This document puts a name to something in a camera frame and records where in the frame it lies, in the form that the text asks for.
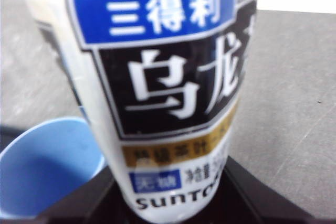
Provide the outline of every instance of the white chinese characters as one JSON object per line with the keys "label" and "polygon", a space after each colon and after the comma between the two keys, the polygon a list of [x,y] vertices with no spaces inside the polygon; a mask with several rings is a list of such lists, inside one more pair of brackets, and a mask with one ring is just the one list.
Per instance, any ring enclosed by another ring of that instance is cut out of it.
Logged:
{"label": "white chinese characters", "polygon": [[219,21],[221,0],[190,0],[189,7],[193,9],[190,21],[199,27],[205,27],[206,17],[209,16],[212,23]]}
{"label": "white chinese characters", "polygon": [[[135,97],[138,101],[146,101],[150,97],[167,97],[163,103],[149,105],[127,106],[128,111],[154,110],[171,108],[181,105],[181,102],[173,97],[173,94],[183,94],[183,106],[181,109],[169,110],[168,113],[179,119],[185,119],[193,115],[197,104],[197,91],[199,85],[193,82],[186,82],[183,87],[179,86],[183,81],[183,65],[186,59],[177,55],[172,55],[169,60],[155,61],[160,54],[159,50],[143,50],[141,52],[142,62],[130,61],[128,68],[134,88]],[[167,89],[149,91],[145,77],[145,70],[153,68],[168,67],[169,76],[158,78],[157,81],[164,84]]]}
{"label": "white chinese characters", "polygon": [[138,1],[108,2],[106,8],[108,11],[115,13],[111,15],[112,23],[116,25],[123,25],[111,27],[109,31],[110,35],[123,36],[145,33],[144,26],[134,25],[134,23],[136,23],[139,19],[139,16],[136,13],[136,11],[140,8]]}
{"label": "white chinese characters", "polygon": [[162,26],[172,32],[181,30],[185,20],[182,0],[149,0],[147,20],[153,24],[156,34],[162,32]]}
{"label": "white chinese characters", "polygon": [[[230,46],[230,49],[226,53],[224,53],[225,39]],[[235,72],[238,64],[238,57],[233,56],[233,53],[240,47],[241,42],[234,32],[231,31],[226,35],[221,35],[216,39],[215,60],[197,68],[200,72],[215,68],[213,92],[205,113],[210,113],[216,102],[219,102],[223,97],[230,96],[237,87],[238,76]]]}
{"label": "white chinese characters", "polygon": [[221,0],[108,2],[106,8],[112,13],[111,36],[146,35],[149,30],[161,35],[167,31],[177,33],[190,25],[204,28],[207,22],[217,24]]}

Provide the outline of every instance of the blue label section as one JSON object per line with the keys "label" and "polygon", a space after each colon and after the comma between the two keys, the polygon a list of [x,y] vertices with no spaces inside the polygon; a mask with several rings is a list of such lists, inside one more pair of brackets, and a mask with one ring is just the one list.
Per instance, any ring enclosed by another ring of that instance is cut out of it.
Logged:
{"label": "blue label section", "polygon": [[129,173],[135,193],[152,193],[181,188],[180,171]]}
{"label": "blue label section", "polygon": [[185,36],[233,18],[234,0],[71,0],[85,44]]}

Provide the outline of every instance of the bottle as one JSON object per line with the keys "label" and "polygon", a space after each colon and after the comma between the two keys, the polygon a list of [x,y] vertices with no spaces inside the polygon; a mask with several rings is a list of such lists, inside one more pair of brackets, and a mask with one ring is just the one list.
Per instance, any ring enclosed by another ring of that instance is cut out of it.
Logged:
{"label": "bottle", "polygon": [[127,205],[184,221],[228,155],[256,0],[28,0]]}

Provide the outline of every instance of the bottle label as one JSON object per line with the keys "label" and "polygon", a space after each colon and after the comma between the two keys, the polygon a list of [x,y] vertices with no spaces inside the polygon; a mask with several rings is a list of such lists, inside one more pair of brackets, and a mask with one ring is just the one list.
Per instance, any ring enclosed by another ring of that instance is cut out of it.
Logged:
{"label": "bottle label", "polygon": [[[226,162],[256,0],[67,4],[118,131],[127,203],[149,221],[192,216],[213,197]],[[181,209],[186,203],[194,206]]]}

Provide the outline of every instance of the gray countertop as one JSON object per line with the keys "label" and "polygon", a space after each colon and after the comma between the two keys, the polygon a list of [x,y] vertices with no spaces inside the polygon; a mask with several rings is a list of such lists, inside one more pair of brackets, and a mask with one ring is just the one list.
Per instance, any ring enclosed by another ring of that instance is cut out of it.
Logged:
{"label": "gray countertop", "polygon": [[[80,115],[21,0],[1,1],[1,123]],[[258,11],[231,156],[316,217],[336,218],[336,15]]]}

